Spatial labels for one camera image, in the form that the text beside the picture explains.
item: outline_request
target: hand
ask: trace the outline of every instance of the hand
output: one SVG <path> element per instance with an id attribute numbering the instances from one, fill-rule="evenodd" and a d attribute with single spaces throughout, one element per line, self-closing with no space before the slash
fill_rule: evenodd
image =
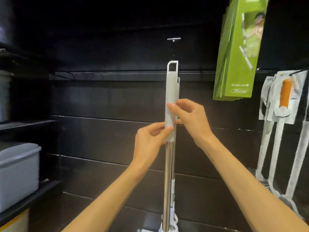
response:
<path id="1" fill-rule="evenodd" d="M 179 99 L 176 104 L 168 103 L 167 106 L 172 113 L 179 117 L 199 147 L 201 147 L 202 140 L 208 140 L 214 136 L 202 105 L 189 99 Z"/>
<path id="2" fill-rule="evenodd" d="M 174 130 L 169 126 L 164 129 L 165 122 L 153 123 L 137 131 L 135 149 L 130 165 L 146 172 L 156 159 L 164 139 Z"/>

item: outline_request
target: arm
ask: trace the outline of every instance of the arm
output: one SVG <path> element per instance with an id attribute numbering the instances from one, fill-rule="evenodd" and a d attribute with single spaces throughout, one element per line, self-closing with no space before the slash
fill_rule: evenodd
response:
<path id="1" fill-rule="evenodd" d="M 157 157 L 164 139 L 174 129 L 164 129 L 164 125 L 164 122 L 154 123 L 138 130 L 132 163 L 62 232 L 108 231 L 121 207 Z"/>
<path id="2" fill-rule="evenodd" d="M 168 108 L 214 164 L 253 231 L 309 231 L 307 224 L 266 190 L 214 136 L 202 105 L 179 99 Z"/>

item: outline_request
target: orange handle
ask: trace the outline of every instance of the orange handle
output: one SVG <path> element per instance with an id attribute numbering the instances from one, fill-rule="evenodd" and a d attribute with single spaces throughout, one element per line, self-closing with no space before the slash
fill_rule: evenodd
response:
<path id="1" fill-rule="evenodd" d="M 291 89 L 292 89 L 292 80 L 291 79 L 285 79 L 282 83 L 279 107 L 288 108 Z"/>

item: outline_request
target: person's right hand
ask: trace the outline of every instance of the person's right hand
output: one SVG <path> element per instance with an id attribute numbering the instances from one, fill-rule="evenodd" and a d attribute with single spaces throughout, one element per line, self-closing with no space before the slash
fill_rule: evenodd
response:
<path id="1" fill-rule="evenodd" d="M 178 116 L 199 147 L 203 140 L 214 136 L 202 105 L 189 99 L 179 99 L 176 104 L 168 103 L 167 106 L 172 113 Z"/>

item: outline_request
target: white plastic handle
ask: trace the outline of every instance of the white plastic handle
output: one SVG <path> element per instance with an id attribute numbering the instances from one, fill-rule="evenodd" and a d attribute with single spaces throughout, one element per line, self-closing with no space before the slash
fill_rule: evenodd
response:
<path id="1" fill-rule="evenodd" d="M 169 65 L 176 64 L 176 71 L 170 71 Z M 166 73 L 166 96 L 165 96 L 165 127 L 175 126 L 175 115 L 168 109 L 168 103 L 176 103 L 179 98 L 179 84 L 178 84 L 178 61 L 170 61 Z M 167 142 L 175 140 L 175 131 L 173 131 L 166 139 Z"/>

